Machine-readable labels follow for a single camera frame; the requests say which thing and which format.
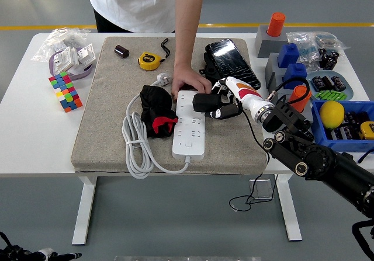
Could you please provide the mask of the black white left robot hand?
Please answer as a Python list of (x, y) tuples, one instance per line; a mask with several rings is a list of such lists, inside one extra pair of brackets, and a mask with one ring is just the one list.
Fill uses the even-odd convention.
[(52, 248), (44, 248), (37, 251), (41, 253), (43, 260), (49, 261), (70, 261), (79, 259), (82, 256), (82, 253), (65, 253), (65, 254), (58, 254)]

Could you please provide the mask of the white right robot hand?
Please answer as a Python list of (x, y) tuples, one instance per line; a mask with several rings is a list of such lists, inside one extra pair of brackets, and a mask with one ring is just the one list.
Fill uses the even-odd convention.
[(212, 93), (220, 93), (222, 90), (228, 90), (228, 97), (233, 98), (233, 102), (206, 112), (206, 117), (228, 119), (240, 115), (245, 109), (250, 111), (256, 122), (261, 123), (262, 119), (274, 108), (274, 105), (263, 99), (252, 86), (237, 78), (229, 76), (220, 79), (212, 87)]

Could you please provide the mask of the person's left hand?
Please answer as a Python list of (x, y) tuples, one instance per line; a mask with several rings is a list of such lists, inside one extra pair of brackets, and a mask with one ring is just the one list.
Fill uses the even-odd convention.
[(195, 72), (191, 66), (175, 64), (171, 89), (174, 100), (177, 100), (179, 91), (185, 85), (193, 87), (199, 93), (210, 93), (212, 89), (211, 82)]

